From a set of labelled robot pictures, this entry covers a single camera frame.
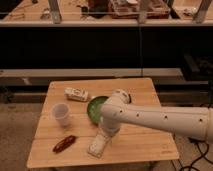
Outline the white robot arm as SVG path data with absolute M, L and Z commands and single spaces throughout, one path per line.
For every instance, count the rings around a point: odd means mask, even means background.
M 101 129 L 110 136 L 126 123 L 213 143 L 213 108 L 139 106 L 131 103 L 129 93 L 116 89 L 97 111 Z

